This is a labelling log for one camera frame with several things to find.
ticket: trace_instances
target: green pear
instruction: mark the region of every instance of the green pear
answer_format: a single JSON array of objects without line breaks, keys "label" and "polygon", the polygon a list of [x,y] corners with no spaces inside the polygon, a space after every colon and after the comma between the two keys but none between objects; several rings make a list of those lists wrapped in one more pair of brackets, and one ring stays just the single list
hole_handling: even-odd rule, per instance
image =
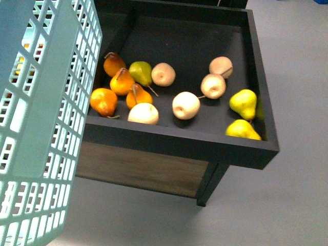
[{"label": "green pear", "polygon": [[243,89],[230,98],[230,108],[240,114],[245,120],[252,120],[256,113],[256,94],[249,90]]},{"label": "green pear", "polygon": [[152,67],[145,61],[135,61],[129,67],[133,79],[144,87],[149,87],[152,81]]},{"label": "green pear", "polygon": [[227,130],[225,132],[225,134],[228,136],[262,140],[260,135],[258,135],[258,133],[254,130],[252,125],[244,119],[237,119],[232,122],[227,127]]}]

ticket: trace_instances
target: yellow pear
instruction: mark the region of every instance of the yellow pear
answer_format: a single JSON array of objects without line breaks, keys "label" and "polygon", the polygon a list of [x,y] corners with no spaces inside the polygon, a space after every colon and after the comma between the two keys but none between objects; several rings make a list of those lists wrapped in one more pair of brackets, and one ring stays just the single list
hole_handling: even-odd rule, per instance
[{"label": "yellow pear", "polygon": [[227,130],[225,132],[225,134],[228,136],[262,140],[260,135],[258,135],[258,133],[254,130],[252,125],[244,119],[237,119],[232,122],[227,127]]},{"label": "yellow pear", "polygon": [[243,89],[230,98],[230,108],[240,114],[245,120],[252,120],[256,113],[256,94],[249,90]]}]

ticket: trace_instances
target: basket hole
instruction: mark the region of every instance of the basket hole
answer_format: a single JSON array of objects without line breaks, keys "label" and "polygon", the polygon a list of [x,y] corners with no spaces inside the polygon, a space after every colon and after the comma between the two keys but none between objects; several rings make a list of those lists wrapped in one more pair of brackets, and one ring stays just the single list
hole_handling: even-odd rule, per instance
[{"label": "basket hole", "polygon": [[18,202],[18,203],[21,203],[22,200],[23,200],[23,197],[22,197],[22,196],[18,196],[18,197],[17,197],[17,202]]},{"label": "basket hole", "polygon": [[9,154],[4,154],[4,156],[2,157],[3,160],[8,160]]},{"label": "basket hole", "polygon": [[25,87],[24,87],[24,91],[29,91],[30,88],[31,88],[30,86],[25,86]]},{"label": "basket hole", "polygon": [[6,106],[6,107],[9,106],[9,102],[10,102],[10,101],[5,100],[5,101],[4,101],[4,106]]},{"label": "basket hole", "polygon": [[32,186],[31,193],[34,193],[35,192],[35,188],[36,188],[36,186]]},{"label": "basket hole", "polygon": [[6,145],[6,150],[11,150],[12,145],[8,144]]}]

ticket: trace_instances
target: pear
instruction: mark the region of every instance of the pear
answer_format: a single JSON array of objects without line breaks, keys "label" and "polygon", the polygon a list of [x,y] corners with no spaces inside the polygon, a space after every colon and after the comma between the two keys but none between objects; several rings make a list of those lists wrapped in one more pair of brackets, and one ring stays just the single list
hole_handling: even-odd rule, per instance
[{"label": "pear", "polygon": [[232,122],[225,132],[228,136],[262,140],[252,125],[244,119],[237,119]]},{"label": "pear", "polygon": [[152,84],[152,67],[145,61],[135,61],[129,67],[133,79],[144,87],[148,87],[156,96],[158,94],[150,87]]},{"label": "pear", "polygon": [[145,91],[141,85],[134,83],[127,94],[126,103],[129,109],[132,109],[136,104],[140,103],[153,103],[152,96]]},{"label": "pear", "polygon": [[110,80],[109,87],[116,95],[125,96],[129,93],[134,83],[134,79],[131,77],[129,70],[121,68]]},{"label": "pear", "polygon": [[104,58],[104,70],[111,77],[114,77],[121,68],[127,68],[123,59],[115,52],[109,52]]},{"label": "pear", "polygon": [[253,120],[256,113],[256,102],[256,94],[249,89],[243,89],[230,98],[229,105],[243,119]]}]

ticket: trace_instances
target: wooden panel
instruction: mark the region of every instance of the wooden panel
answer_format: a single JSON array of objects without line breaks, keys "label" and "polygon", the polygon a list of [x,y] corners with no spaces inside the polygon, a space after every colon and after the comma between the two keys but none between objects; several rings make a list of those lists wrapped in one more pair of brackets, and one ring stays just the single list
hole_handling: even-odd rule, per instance
[{"label": "wooden panel", "polygon": [[195,198],[207,165],[83,141],[76,176]]}]

